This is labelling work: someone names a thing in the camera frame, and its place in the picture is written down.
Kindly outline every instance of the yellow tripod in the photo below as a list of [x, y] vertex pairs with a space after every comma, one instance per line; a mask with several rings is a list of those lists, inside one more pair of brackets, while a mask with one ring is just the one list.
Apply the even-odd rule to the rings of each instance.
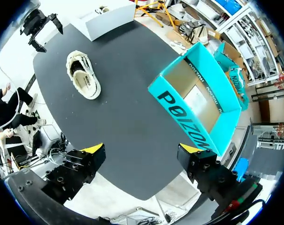
[[[149, 7], [149, 6], [154, 5], [154, 4], [158, 4], [157, 7], [155, 7], [155, 8]], [[171, 19], [171, 16], [170, 16], [170, 14], [169, 14], [169, 12], [168, 12], [168, 10], [167, 10], [167, 7], [165, 6], [165, 2], [164, 2], [164, 1], [158, 0], [158, 1], [155, 1], [155, 2], [150, 3], [150, 4], [148, 4], [148, 5], [141, 6], [141, 7], [137, 7], [137, 8], [136, 8], [136, 12], [135, 12], [135, 16], [136, 16], [137, 11], [139, 11], [139, 10], [143, 11], [143, 12], [144, 12], [145, 14], [147, 14], [150, 18], [152, 18], [154, 21], [156, 21], [161, 27], [163, 27], [163, 25], [161, 24], [161, 22], [158, 21], [158, 20], [157, 20], [154, 16], [152, 16], [149, 12], [147, 12], [146, 9], [161, 9], [161, 10], [165, 9], [166, 14], [168, 15], [169, 20], [170, 20], [170, 22], [171, 22], [171, 24], [172, 24], [172, 27], [173, 27], [173, 29], [175, 29], [175, 25], [174, 25], [174, 23], [173, 23], [173, 21], [172, 21], [172, 19]]]

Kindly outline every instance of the black cable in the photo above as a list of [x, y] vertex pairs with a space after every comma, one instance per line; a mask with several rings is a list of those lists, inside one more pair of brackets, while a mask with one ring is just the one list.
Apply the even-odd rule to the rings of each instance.
[[252, 206], [254, 206], [255, 204], [259, 203], [259, 202], [262, 202], [262, 207], [265, 207], [266, 203], [264, 200], [262, 199], [258, 199], [258, 200], [255, 200], [254, 202], [248, 204], [248, 205], [245, 205], [243, 207], [240, 207], [238, 208], [237, 210], [235, 211], [232, 211], [232, 212], [227, 212], [225, 214], [222, 214], [220, 215], [219, 217], [209, 221], [208, 223], [204, 224], [204, 225], [216, 225], [218, 224], [219, 222], [221, 223], [224, 223], [225, 222], [225, 218], [227, 218], [226, 220], [229, 220], [231, 221], [233, 218], [235, 218], [236, 216], [242, 214], [243, 212], [249, 210]]
[[142, 219], [137, 223], [137, 225], [151, 225], [155, 221], [154, 217], [148, 217], [146, 219]]

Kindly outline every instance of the black pants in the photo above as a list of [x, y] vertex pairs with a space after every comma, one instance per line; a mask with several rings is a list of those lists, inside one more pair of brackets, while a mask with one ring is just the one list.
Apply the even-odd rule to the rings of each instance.
[[[18, 93], [19, 93], [20, 101], [23, 101], [24, 103], [26, 103], [26, 105], [29, 105], [32, 102], [32, 97], [22, 88], [18, 88]], [[15, 109], [18, 105], [18, 96], [16, 92], [13, 93], [7, 105], [8, 105], [8, 114], [11, 115], [10, 118], [12, 118], [15, 114]], [[37, 121], [38, 121], [37, 117], [29, 117], [23, 114], [18, 114], [6, 128], [15, 129], [19, 125], [23, 125], [23, 126], [33, 125]]]

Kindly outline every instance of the teal shoe box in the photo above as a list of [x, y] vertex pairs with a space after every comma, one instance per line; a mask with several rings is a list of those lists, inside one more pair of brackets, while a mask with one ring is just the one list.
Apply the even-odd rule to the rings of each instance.
[[222, 70], [227, 72], [230, 67], [240, 64], [239, 59], [241, 58], [241, 54], [229, 43], [223, 41], [215, 51], [214, 58], [221, 66]]
[[148, 91], [196, 148], [219, 156], [227, 150], [241, 106], [227, 76], [203, 44], [196, 43], [174, 60]]
[[249, 98], [246, 95], [245, 91], [245, 80], [242, 75], [242, 69], [238, 66], [232, 66], [229, 70], [230, 79], [233, 82], [238, 94], [238, 98], [242, 111], [248, 108]]

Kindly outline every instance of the poizon logo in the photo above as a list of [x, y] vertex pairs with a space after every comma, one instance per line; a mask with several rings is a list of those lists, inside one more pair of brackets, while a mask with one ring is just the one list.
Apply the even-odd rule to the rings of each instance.
[[194, 143], [198, 147], [206, 150], [212, 150], [210, 148], [210, 145], [206, 143], [207, 140], [201, 133], [199, 128], [196, 126], [196, 124], [193, 123], [193, 120], [191, 118], [187, 118], [187, 112], [179, 105], [176, 105], [175, 98], [168, 91], [165, 91], [157, 98], [159, 100], [165, 100], [170, 104], [170, 107], [168, 108], [169, 112], [175, 117], [175, 120], [177, 120], [179, 125], [185, 131], [187, 131], [189, 136], [193, 139]]

